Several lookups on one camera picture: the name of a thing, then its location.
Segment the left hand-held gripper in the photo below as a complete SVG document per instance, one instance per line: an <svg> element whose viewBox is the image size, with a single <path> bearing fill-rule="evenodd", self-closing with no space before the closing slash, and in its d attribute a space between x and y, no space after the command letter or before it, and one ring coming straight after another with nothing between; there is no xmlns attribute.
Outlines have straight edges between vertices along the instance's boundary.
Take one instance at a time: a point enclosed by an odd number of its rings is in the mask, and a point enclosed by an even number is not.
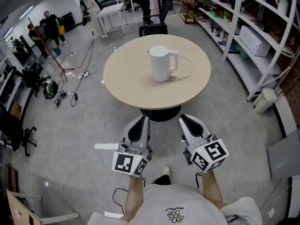
<svg viewBox="0 0 300 225"><path fill-rule="evenodd" d="M112 170L133 177L141 177L146 165L152 160L150 119L139 116L124 128L124 137L113 153Z"/></svg>

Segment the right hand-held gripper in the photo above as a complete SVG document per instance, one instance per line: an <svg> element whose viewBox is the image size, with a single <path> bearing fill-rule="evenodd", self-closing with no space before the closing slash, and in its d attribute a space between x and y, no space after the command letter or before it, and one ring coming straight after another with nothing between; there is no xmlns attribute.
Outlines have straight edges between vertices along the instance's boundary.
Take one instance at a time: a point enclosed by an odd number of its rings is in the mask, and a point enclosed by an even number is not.
<svg viewBox="0 0 300 225"><path fill-rule="evenodd" d="M229 152L222 139L210 134L210 129L204 121L192 115L182 114L179 124L182 140L187 145L183 154L188 165L194 164L201 173L208 173L227 159Z"/></svg>

